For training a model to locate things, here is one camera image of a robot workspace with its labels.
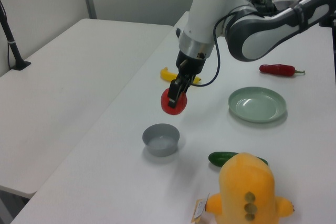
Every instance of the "small bowl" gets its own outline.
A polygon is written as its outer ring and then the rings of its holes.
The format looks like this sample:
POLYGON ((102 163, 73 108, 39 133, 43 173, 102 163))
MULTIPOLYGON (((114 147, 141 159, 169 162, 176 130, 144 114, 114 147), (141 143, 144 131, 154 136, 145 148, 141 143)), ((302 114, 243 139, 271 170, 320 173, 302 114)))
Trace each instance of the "small bowl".
POLYGON ((176 152, 179 139, 178 129, 166 123, 152 125, 142 134, 147 150, 157 157, 166 157, 176 152))

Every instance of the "tabletop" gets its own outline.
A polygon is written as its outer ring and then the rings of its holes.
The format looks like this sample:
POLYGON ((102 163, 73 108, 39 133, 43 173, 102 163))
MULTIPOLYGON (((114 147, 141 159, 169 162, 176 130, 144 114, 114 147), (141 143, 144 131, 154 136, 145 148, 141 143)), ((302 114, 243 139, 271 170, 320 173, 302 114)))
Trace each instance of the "tabletop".
POLYGON ((30 198, 172 29, 83 19, 0 78, 0 190, 30 198))
MULTIPOLYGON (((183 29, 185 14, 176 27, 183 29)), ((186 109, 165 114, 160 96, 169 83, 160 69, 176 71, 178 40, 163 40, 105 113, 14 219, 20 223, 190 223, 195 202, 219 192, 219 168, 208 161, 217 151, 249 152, 266 159, 276 195, 290 199, 295 213, 281 224, 334 223, 336 199, 336 90, 331 30, 314 26, 254 62, 235 60, 219 39, 222 68, 208 87, 190 87, 186 109), (261 64, 287 64, 306 71, 285 78, 259 72, 261 64), (287 113, 278 121, 243 121, 228 109, 242 87, 272 89, 287 113), (181 134, 179 149, 154 157, 143 131, 169 123, 181 134)), ((216 54, 200 77, 216 70, 216 54)))

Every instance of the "black cable holder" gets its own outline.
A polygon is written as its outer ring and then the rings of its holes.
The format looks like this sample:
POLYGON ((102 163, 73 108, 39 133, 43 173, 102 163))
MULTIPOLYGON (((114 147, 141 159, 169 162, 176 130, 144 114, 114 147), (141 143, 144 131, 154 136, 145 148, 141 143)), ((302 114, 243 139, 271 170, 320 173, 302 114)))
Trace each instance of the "black cable holder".
POLYGON ((12 67, 11 69, 21 71, 25 69, 26 67, 28 67, 31 63, 29 61, 24 61, 20 55, 19 49, 17 48, 15 39, 13 37, 12 31, 7 21, 7 15, 6 15, 4 6, 2 5, 1 1, 0 1, 0 23, 5 32, 7 42, 9 46, 11 47, 13 56, 15 58, 15 66, 12 67))

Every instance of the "plush toy tag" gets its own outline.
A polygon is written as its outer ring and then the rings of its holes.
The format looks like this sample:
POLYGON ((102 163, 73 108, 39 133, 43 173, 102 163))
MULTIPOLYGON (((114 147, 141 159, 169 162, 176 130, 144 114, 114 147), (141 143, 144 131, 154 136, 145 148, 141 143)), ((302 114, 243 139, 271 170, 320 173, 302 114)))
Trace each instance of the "plush toy tag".
POLYGON ((204 211, 206 202, 208 201, 208 198, 209 198, 209 194, 208 194, 208 196, 206 198, 204 198, 204 199, 198 199, 196 201, 195 209, 194 209, 194 214, 193 214, 193 218, 191 220, 191 223, 193 223, 193 222, 198 223, 199 222, 199 220, 201 219, 201 214, 204 211))

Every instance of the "toy cucumber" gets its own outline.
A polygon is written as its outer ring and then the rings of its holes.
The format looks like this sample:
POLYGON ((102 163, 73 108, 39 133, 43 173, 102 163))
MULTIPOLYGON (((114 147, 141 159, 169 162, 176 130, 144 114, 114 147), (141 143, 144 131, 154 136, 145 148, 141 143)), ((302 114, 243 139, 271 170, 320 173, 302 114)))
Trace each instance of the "toy cucumber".
MULTIPOLYGON (((222 167, 230 158, 237 154, 237 152, 213 152, 209 155, 208 159, 213 165, 222 167)), ((260 157, 258 158, 268 165, 266 160, 260 157)))

